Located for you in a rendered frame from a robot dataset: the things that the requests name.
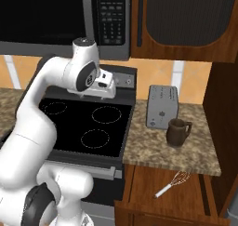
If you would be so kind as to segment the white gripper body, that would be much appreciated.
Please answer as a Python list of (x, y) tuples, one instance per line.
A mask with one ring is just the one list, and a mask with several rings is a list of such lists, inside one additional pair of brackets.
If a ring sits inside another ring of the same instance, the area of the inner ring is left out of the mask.
[(80, 92), (80, 95), (113, 99), (116, 95), (116, 85), (114, 81), (111, 81), (111, 83), (107, 87), (102, 87), (99, 86), (98, 83), (94, 83), (87, 90)]

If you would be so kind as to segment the brown wooden drawer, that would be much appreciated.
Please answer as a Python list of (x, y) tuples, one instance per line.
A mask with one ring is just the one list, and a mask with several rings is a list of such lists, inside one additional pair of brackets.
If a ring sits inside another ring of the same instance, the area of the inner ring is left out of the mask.
[(173, 170), (127, 165), (123, 199), (114, 203), (115, 226), (230, 226), (217, 213), (208, 176), (192, 174), (154, 198), (175, 175)]

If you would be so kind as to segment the black stove with hob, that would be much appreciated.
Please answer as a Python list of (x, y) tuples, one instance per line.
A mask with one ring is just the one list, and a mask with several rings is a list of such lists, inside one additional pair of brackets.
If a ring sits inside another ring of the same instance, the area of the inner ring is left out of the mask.
[(136, 101), (137, 70), (104, 65), (113, 74), (116, 96), (79, 99), (68, 91), (52, 86), (39, 108), (56, 125), (58, 137), (47, 161), (123, 171), (121, 179), (94, 179), (92, 193), (82, 206), (95, 226), (115, 226), (113, 202), (123, 196), (125, 170), (123, 154)]

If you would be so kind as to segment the silver toaster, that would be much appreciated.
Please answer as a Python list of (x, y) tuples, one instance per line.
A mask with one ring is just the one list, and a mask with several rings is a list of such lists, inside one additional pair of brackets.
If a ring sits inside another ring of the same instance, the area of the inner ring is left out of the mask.
[(146, 126), (167, 129), (168, 122), (179, 114), (178, 90), (175, 86), (150, 85)]

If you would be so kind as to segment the dark brown mug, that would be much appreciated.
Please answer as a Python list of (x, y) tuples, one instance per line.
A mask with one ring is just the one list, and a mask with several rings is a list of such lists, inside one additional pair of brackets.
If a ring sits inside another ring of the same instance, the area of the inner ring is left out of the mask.
[(192, 122), (178, 118), (171, 119), (166, 131), (166, 142), (171, 147), (181, 147), (192, 130)]

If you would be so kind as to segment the black and silver microwave oven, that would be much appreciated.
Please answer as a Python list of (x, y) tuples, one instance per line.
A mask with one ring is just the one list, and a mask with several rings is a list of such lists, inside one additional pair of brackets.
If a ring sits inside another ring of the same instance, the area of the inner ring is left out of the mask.
[(128, 60), (130, 0), (0, 0), (0, 55), (70, 57), (79, 37), (102, 60)]

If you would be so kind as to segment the brown cupboard door, dark panel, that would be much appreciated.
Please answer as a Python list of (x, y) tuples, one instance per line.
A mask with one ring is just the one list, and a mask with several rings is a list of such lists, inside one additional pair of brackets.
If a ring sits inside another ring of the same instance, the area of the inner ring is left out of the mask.
[(155, 60), (233, 62), (238, 54), (238, 0), (131, 0), (131, 56)]

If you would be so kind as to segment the dark brown tall cabinet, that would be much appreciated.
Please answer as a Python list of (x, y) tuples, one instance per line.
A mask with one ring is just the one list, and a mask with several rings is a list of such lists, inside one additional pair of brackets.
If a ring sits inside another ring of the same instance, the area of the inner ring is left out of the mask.
[(238, 189), (238, 57), (235, 63), (212, 64), (203, 107), (221, 169), (211, 186), (224, 217)]

